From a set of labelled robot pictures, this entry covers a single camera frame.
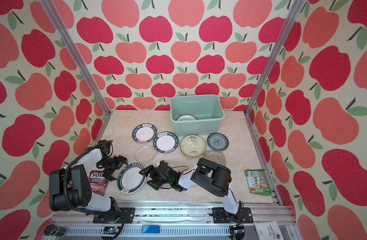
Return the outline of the large green-red rim plate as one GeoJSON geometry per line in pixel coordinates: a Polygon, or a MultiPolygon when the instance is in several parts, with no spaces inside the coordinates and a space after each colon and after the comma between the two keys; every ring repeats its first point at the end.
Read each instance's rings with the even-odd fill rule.
{"type": "Polygon", "coordinates": [[[140,163],[132,163],[122,169],[117,181],[118,189],[123,194],[132,194],[145,183],[146,177],[139,172],[145,167],[140,163]]]}

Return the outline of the white teal-ring plate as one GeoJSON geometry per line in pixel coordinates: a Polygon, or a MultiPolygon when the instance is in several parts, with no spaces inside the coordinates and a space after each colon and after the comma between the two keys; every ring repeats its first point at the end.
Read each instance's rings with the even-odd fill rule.
{"type": "Polygon", "coordinates": [[[198,118],[193,116],[193,115],[181,115],[176,119],[176,121],[178,121],[178,122],[180,122],[180,121],[196,121],[196,120],[198,120],[198,118]]]}

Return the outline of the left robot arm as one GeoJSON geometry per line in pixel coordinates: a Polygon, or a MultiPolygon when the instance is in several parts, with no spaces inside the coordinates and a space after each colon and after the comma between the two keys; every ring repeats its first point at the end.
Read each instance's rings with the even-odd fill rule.
{"type": "Polygon", "coordinates": [[[114,198],[103,197],[92,191],[88,173],[93,167],[103,170],[104,179],[112,182],[113,173],[128,164],[123,156],[112,156],[112,140],[101,140],[83,150],[65,168],[49,175],[49,205],[52,211],[76,211],[89,215],[118,216],[121,211],[114,198]]]}

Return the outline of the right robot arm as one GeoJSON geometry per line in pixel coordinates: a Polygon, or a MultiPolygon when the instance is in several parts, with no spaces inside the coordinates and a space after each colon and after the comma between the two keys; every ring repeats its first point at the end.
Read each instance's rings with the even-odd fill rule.
{"type": "Polygon", "coordinates": [[[139,172],[140,175],[151,179],[147,185],[159,190],[168,184],[177,191],[187,191],[197,185],[209,193],[220,197],[226,219],[240,224],[243,220],[243,203],[233,194],[231,186],[231,170],[223,165],[200,158],[197,164],[188,172],[176,172],[165,161],[161,161],[155,168],[150,165],[139,172]]]}

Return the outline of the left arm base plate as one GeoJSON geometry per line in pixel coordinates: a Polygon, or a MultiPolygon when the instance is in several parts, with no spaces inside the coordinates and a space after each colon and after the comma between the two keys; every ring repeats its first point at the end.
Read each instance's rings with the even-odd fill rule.
{"type": "Polygon", "coordinates": [[[135,216],[135,208],[119,208],[119,216],[95,216],[94,224],[132,224],[135,216]]]}

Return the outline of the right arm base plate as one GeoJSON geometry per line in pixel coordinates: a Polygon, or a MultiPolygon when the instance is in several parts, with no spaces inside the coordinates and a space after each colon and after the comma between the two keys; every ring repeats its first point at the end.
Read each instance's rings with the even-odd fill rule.
{"type": "Polygon", "coordinates": [[[253,216],[250,208],[240,208],[237,214],[231,214],[224,210],[224,208],[212,208],[211,216],[215,224],[252,224],[253,216]]]}

